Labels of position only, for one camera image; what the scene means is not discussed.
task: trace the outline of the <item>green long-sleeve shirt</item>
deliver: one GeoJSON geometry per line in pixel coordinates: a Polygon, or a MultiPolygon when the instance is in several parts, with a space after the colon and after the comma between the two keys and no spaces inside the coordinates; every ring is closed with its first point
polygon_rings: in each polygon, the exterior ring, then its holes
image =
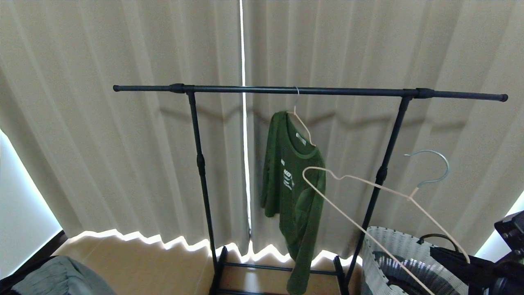
{"type": "MultiPolygon", "coordinates": [[[[304,294],[324,199],[302,178],[308,166],[325,167],[318,148],[307,142],[290,121],[287,112],[271,118],[267,139],[261,205],[267,217],[280,213],[280,231],[295,267],[287,290],[304,294]]],[[[325,172],[308,170],[306,178],[325,192],[325,172]]]]}

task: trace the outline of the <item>black metal clothes rack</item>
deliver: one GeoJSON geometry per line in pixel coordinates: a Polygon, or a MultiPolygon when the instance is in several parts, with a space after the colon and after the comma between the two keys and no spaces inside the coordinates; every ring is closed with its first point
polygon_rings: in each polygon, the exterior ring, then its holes
{"type": "MultiPolygon", "coordinates": [[[[382,161],[382,165],[378,169],[375,183],[383,185],[384,180],[387,176],[388,164],[395,147],[404,115],[408,109],[409,102],[412,99],[427,99],[432,97],[439,98],[460,98],[460,99],[478,99],[478,100],[493,100],[493,101],[506,101],[508,100],[507,94],[487,94],[487,93],[471,93],[471,92],[452,92],[452,91],[435,91],[428,88],[416,88],[416,89],[364,89],[364,88],[296,88],[296,87],[241,87],[241,86],[198,86],[198,85],[184,85],[181,83],[171,84],[167,86],[119,86],[114,85],[113,90],[118,91],[168,91],[174,93],[185,93],[189,98],[189,105],[191,107],[191,118],[193,121],[193,130],[196,143],[196,164],[199,169],[200,182],[202,185],[202,194],[204,198],[205,216],[208,223],[209,241],[211,246],[211,253],[213,257],[214,277],[211,284],[209,294],[236,294],[236,295],[275,295],[270,293],[255,293],[246,292],[239,290],[227,290],[220,288],[220,281],[222,278],[222,272],[225,266],[230,267],[248,267],[248,268],[260,268],[260,269],[271,269],[280,271],[292,271],[292,268],[287,267],[275,267],[265,265],[253,265],[253,264],[238,264],[227,262],[227,249],[224,246],[220,257],[216,258],[216,247],[213,235],[213,223],[211,219],[211,209],[209,206],[208,196],[208,185],[205,178],[205,161],[204,155],[202,154],[202,147],[200,142],[200,130],[198,126],[197,117],[197,105],[195,100],[196,92],[215,92],[215,93],[267,93],[267,94],[317,94],[317,95],[339,95],[339,96],[382,96],[382,97],[401,97],[399,110],[393,130],[389,138],[389,142],[386,148],[386,153],[382,161]]],[[[373,214],[373,210],[377,203],[378,194],[380,188],[375,187],[371,199],[368,204],[362,227],[367,228],[373,214]]],[[[336,256],[333,259],[335,271],[323,271],[323,270],[311,270],[311,273],[317,273],[321,275],[336,276],[340,293],[342,295],[349,295],[348,284],[351,279],[351,275],[355,268],[356,258],[362,248],[365,234],[361,233],[358,239],[357,247],[353,253],[353,260],[351,261],[348,273],[344,276],[344,270],[340,263],[340,259],[336,256]]]]}

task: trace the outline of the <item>white wicker basket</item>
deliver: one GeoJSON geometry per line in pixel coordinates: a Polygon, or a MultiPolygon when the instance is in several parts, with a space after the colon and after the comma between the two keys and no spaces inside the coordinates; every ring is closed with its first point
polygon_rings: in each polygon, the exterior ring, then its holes
{"type": "MultiPolygon", "coordinates": [[[[431,258],[432,244],[426,242],[421,245],[417,244],[418,238],[383,227],[371,226],[368,227],[367,232],[395,255],[436,295],[467,295],[467,285],[431,258]]],[[[399,267],[398,263],[367,236],[361,255],[364,268],[362,294],[407,294],[398,286],[388,286],[389,279],[386,276],[407,282],[421,289],[421,294],[427,294],[412,277],[399,267]]]]}

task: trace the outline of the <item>horizontal black bar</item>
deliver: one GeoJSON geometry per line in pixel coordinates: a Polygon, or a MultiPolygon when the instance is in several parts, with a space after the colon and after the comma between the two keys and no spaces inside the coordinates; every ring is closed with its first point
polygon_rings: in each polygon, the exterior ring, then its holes
{"type": "MultiPolygon", "coordinates": [[[[281,270],[281,271],[292,271],[293,269],[290,267],[279,267],[279,266],[269,266],[269,265],[257,265],[257,264],[238,264],[234,262],[224,262],[225,266],[235,266],[235,267],[251,267],[251,268],[261,268],[261,269],[271,269],[271,270],[281,270]]],[[[317,275],[328,275],[328,276],[336,276],[338,275],[338,272],[336,271],[328,271],[328,270],[310,270],[310,273],[314,273],[317,275]]]]}
{"type": "Polygon", "coordinates": [[[416,89],[373,89],[373,88],[317,88],[317,87],[252,87],[252,86],[200,86],[181,83],[166,86],[120,86],[114,85],[114,91],[170,91],[186,92],[220,92],[220,93],[272,93],[272,94],[318,94],[318,95],[352,95],[352,96],[387,96],[413,98],[468,98],[481,100],[506,101],[506,94],[469,93],[452,91],[435,91],[428,88],[416,89]]]}
{"type": "Polygon", "coordinates": [[[248,292],[248,291],[237,291],[237,290],[228,290],[228,289],[218,289],[218,294],[233,294],[233,295],[283,295],[276,293],[258,293],[258,292],[248,292]]]}

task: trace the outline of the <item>curtain fold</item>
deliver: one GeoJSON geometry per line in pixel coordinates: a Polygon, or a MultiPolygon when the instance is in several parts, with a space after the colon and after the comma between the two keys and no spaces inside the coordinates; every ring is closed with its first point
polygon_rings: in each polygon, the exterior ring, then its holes
{"type": "MultiPolygon", "coordinates": [[[[1,128],[68,236],[208,238],[187,96],[241,83],[238,2],[0,4],[1,128]]],[[[247,252],[242,97],[196,94],[215,241],[247,252]]]]}
{"type": "MultiPolygon", "coordinates": [[[[524,5],[479,2],[244,1],[248,85],[415,88],[507,93],[505,103],[413,100],[385,186],[411,192],[471,254],[524,189],[524,108],[519,81],[524,5]]],[[[247,96],[254,251],[273,244],[287,253],[278,218],[259,205],[265,146],[273,113],[292,110],[296,95],[247,96]]],[[[298,96],[297,112],[326,167],[374,181],[400,98],[298,96]]],[[[327,177],[326,196],[361,223],[372,187],[327,177]]],[[[371,225],[414,236],[438,232],[416,208],[381,192],[371,225]]],[[[358,231],[324,205],[317,252],[350,255],[358,231]]]]}

